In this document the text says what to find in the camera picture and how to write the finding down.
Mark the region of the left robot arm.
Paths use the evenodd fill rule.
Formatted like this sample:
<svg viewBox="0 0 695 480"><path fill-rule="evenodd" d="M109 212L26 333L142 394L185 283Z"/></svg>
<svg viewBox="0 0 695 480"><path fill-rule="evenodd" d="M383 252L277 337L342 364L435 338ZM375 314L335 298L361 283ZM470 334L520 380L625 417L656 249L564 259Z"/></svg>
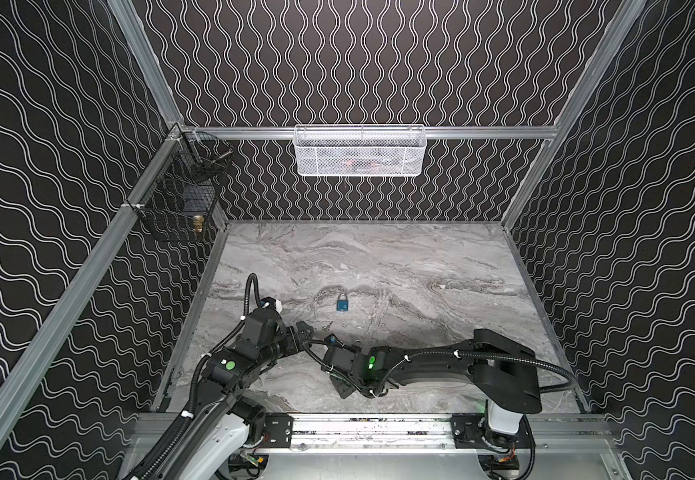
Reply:
<svg viewBox="0 0 695 480"><path fill-rule="evenodd" d="M185 406L125 479L215 479L233 454L265 440L263 407L244 397L279 360L305 350L313 329L286 326L280 302L246 280L239 324L201 356Z"/></svg>

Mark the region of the blue padlock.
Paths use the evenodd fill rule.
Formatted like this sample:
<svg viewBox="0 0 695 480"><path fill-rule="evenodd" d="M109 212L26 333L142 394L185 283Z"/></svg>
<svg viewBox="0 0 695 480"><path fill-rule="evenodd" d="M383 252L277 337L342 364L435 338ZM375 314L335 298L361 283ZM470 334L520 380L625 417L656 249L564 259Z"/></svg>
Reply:
<svg viewBox="0 0 695 480"><path fill-rule="evenodd" d="M337 312L349 312L349 296L346 293L337 295L335 309Z"/></svg>

